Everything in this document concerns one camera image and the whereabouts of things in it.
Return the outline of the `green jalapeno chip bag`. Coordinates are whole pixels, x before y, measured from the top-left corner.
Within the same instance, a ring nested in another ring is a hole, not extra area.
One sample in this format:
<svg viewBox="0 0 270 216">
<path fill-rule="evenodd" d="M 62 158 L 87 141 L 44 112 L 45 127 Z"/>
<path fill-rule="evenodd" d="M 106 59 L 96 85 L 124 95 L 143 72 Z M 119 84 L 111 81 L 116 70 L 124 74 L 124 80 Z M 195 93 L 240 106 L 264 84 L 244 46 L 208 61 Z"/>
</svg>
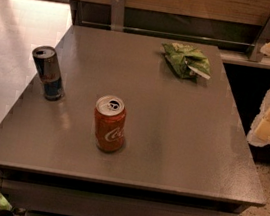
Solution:
<svg viewBox="0 0 270 216">
<path fill-rule="evenodd" d="M 197 47 L 173 42 L 163 44 L 163 49 L 166 61 L 181 79 L 210 79 L 209 59 Z"/>
</svg>

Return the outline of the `wooden bench with metal brackets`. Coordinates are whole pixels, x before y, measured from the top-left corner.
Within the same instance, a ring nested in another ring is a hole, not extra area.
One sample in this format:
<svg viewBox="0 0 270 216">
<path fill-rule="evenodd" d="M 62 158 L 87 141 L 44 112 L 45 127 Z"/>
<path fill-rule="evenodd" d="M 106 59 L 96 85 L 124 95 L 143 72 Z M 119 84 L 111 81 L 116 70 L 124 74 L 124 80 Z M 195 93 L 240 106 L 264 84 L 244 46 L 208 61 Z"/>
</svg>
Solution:
<svg viewBox="0 0 270 216">
<path fill-rule="evenodd" d="M 270 68 L 270 0 L 68 0 L 90 28 L 211 44 L 223 61 Z"/>
</svg>

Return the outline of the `grey square table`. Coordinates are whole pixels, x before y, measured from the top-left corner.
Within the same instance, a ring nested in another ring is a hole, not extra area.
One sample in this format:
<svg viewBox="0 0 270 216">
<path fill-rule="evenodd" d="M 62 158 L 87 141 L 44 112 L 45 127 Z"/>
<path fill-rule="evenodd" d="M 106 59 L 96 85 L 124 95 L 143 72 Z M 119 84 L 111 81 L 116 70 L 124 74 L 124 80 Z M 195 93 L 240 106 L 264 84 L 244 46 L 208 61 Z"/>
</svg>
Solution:
<svg viewBox="0 0 270 216">
<path fill-rule="evenodd" d="M 220 53 L 176 77 L 157 37 L 74 26 L 58 48 L 64 98 L 31 83 L 0 124 L 0 190 L 29 216 L 239 216 L 265 202 Z M 125 105 L 124 144 L 96 145 L 96 102 Z"/>
</svg>

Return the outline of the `red coca-cola can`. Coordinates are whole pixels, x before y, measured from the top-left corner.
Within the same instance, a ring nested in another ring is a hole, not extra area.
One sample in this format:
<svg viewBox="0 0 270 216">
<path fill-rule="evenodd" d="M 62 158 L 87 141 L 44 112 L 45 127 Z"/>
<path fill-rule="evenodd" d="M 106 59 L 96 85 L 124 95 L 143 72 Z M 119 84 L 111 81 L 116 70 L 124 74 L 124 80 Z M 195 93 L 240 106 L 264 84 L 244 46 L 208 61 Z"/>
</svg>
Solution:
<svg viewBox="0 0 270 216">
<path fill-rule="evenodd" d="M 103 152 L 115 152 L 124 144 L 126 108 L 117 96 L 105 95 L 94 108 L 96 145 Z"/>
</svg>

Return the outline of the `blue silver energy drink can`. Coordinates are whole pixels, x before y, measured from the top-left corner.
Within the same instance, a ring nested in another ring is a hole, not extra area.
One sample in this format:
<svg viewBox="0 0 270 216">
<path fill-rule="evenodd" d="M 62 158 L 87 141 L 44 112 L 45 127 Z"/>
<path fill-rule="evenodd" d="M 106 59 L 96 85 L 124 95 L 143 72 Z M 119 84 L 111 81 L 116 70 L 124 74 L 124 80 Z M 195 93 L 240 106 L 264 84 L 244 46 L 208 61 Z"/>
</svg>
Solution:
<svg viewBox="0 0 270 216">
<path fill-rule="evenodd" d="M 32 51 L 37 73 L 44 88 L 47 100 L 59 100 L 64 95 L 58 56 L 53 47 L 39 46 Z"/>
</svg>

